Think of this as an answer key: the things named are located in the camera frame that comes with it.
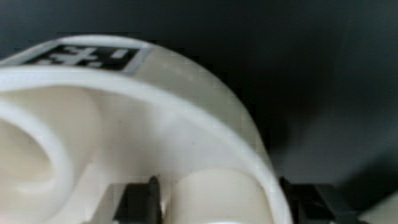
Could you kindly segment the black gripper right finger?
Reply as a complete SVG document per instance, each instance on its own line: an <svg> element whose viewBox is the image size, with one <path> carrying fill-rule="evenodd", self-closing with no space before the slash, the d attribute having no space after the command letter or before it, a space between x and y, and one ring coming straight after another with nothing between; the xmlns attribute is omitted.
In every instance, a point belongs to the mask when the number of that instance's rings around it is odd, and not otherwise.
<svg viewBox="0 0 398 224"><path fill-rule="evenodd" d="M293 224L368 224L359 220L336 187L318 183L293 183L279 179Z"/></svg>

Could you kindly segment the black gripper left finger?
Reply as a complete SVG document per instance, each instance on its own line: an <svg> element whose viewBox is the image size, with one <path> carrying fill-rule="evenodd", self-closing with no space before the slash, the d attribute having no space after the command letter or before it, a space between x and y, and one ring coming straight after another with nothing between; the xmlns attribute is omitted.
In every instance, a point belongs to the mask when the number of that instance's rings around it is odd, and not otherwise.
<svg viewBox="0 0 398 224"><path fill-rule="evenodd" d="M162 224L160 181L130 183L124 188L112 224Z"/></svg>

